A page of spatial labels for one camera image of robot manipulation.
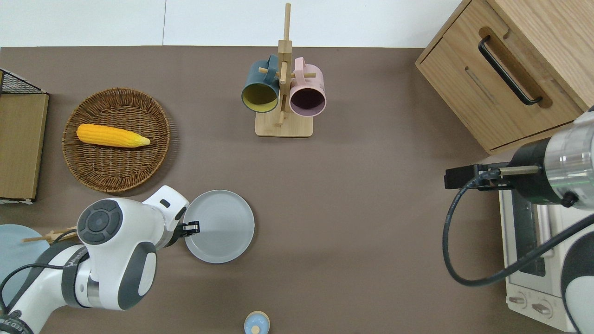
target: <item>black cable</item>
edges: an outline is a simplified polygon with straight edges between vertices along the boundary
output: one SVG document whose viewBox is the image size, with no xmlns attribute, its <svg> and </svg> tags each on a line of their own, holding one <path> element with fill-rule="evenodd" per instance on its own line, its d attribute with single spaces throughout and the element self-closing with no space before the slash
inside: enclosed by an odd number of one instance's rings
<svg viewBox="0 0 594 334">
<path fill-rule="evenodd" d="M 54 240 L 54 241 L 52 242 L 52 245 L 56 244 L 58 241 L 60 241 L 60 239 L 62 239 L 62 238 L 63 238 L 63 237 L 65 237 L 66 235 L 68 235 L 68 234 L 70 234 L 70 233 L 74 233 L 74 232 L 76 232 L 76 231 L 77 231 L 77 229 L 73 228 L 73 229 L 69 229 L 68 231 L 66 231 L 66 232 L 62 233 L 61 235 L 59 235 L 59 236 L 56 238 L 56 240 Z"/>
<path fill-rule="evenodd" d="M 481 182 L 484 179 L 493 179 L 493 178 L 498 177 L 500 174 L 501 174 L 501 171 L 499 169 L 492 169 L 492 170 L 490 170 L 488 172 L 484 172 L 484 173 L 480 174 L 479 176 L 475 177 L 474 179 L 470 180 L 467 184 L 464 185 L 464 187 L 462 187 L 460 189 L 460 191 L 458 191 L 458 194 L 456 194 L 454 200 L 452 201 L 452 203 L 450 205 L 450 209 L 447 212 L 447 216 L 445 217 L 444 232 L 443 232 L 443 237 L 442 237 L 442 249 L 443 249 L 445 266 L 447 268 L 447 271 L 450 273 L 451 277 L 454 278 L 456 280 L 456 282 L 458 282 L 462 285 L 484 286 L 484 285 L 489 285 L 489 284 L 498 282 L 498 281 L 506 278 L 507 276 L 513 274 L 514 272 L 520 270 L 522 267 L 529 264 L 530 262 L 536 260 L 539 256 L 543 255 L 548 250 L 552 249 L 553 247 L 560 244 L 561 242 L 567 240 L 572 235 L 574 235 L 574 234 L 578 233 L 579 231 L 581 231 L 582 229 L 585 229 L 588 226 L 594 224 L 594 214 L 592 214 L 592 215 L 580 220 L 579 222 L 571 225 L 570 227 L 566 228 L 565 230 L 561 231 L 559 234 L 554 235 L 547 242 L 534 248 L 533 250 L 528 252 L 526 255 L 521 257 L 518 261 L 509 265 L 507 268 L 500 270 L 499 272 L 497 272 L 487 278 L 465 279 L 465 278 L 460 277 L 460 275 L 458 275 L 456 273 L 456 271 L 454 270 L 454 267 L 451 265 L 450 255 L 448 252 L 448 235 L 450 232 L 451 218 L 454 215 L 454 210 L 456 209 L 456 206 L 458 205 L 460 198 L 468 189 L 472 188 L 475 184 L 479 184 L 479 182 Z"/>
<path fill-rule="evenodd" d="M 8 280 L 11 279 L 14 275 L 16 275 L 21 270 L 24 270 L 27 268 L 49 268 L 49 269 L 60 269 L 61 270 L 61 269 L 64 269 L 64 266 L 54 266 L 52 264 L 46 264 L 46 263 L 30 263 L 30 264 L 25 264 L 24 266 L 13 270 L 10 274 L 8 274 L 8 276 L 6 276 L 6 278 L 4 278 L 2 283 L 0 283 L 0 311 L 2 311 L 2 314 L 8 315 L 8 308 L 6 307 L 6 304 L 4 304 L 4 299 L 2 298 L 2 290 L 4 289 L 4 286 L 8 283 Z"/>
</svg>

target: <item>mug handle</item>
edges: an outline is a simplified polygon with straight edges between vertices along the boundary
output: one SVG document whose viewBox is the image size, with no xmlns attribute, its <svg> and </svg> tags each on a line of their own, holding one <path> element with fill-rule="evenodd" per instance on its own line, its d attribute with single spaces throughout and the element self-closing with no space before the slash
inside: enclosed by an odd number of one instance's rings
<svg viewBox="0 0 594 334">
<path fill-rule="evenodd" d="M 304 75 L 304 68 L 305 68 L 305 59 L 303 57 L 295 58 L 295 80 L 297 80 L 297 85 L 303 86 L 305 85 L 305 75 Z"/>
<path fill-rule="evenodd" d="M 272 83 L 276 78 L 276 73 L 279 70 L 279 59 L 276 55 L 270 55 L 268 57 L 268 73 L 264 77 L 264 81 L 267 83 Z"/>
</svg>

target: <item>oven knob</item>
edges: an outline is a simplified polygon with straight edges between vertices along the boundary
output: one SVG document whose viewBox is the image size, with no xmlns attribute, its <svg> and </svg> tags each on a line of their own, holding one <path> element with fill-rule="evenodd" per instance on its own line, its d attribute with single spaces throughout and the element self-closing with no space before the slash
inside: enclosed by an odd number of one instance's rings
<svg viewBox="0 0 594 334">
<path fill-rule="evenodd" d="M 532 304 L 532 308 L 542 314 L 543 316 L 550 318 L 553 316 L 553 311 L 551 309 L 551 305 L 546 300 L 541 300 L 538 304 Z"/>
<path fill-rule="evenodd" d="M 524 296 L 521 292 L 516 292 L 516 295 L 513 297 L 507 298 L 510 303 L 514 303 L 521 308 L 526 308 L 526 296 Z"/>
<path fill-rule="evenodd" d="M 523 305 L 526 303 L 526 300 L 522 297 L 510 297 L 509 300 L 510 300 L 510 302 L 512 302 L 514 304 Z"/>
</svg>

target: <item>pink mug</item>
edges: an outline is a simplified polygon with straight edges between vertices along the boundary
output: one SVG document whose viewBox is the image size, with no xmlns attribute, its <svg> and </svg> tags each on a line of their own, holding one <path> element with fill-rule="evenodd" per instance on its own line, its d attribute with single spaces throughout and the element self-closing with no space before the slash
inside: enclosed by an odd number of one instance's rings
<svg viewBox="0 0 594 334">
<path fill-rule="evenodd" d="M 299 116 L 313 117 L 326 108 L 324 76 L 315 65 L 306 64 L 303 57 L 295 59 L 295 78 L 291 80 L 289 106 Z M 305 78 L 305 73 L 315 73 L 315 78 Z"/>
</svg>

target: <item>blue mug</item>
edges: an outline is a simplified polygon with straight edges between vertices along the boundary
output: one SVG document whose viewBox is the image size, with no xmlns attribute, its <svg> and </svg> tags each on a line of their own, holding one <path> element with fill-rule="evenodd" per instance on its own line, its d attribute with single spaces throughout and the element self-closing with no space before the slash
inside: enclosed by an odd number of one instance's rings
<svg viewBox="0 0 594 334">
<path fill-rule="evenodd" d="M 260 73 L 259 68 L 266 68 L 268 73 Z M 269 112 L 279 104 L 279 58 L 270 55 L 268 60 L 259 60 L 249 68 L 248 79 L 241 91 L 241 101 L 254 112 Z"/>
</svg>

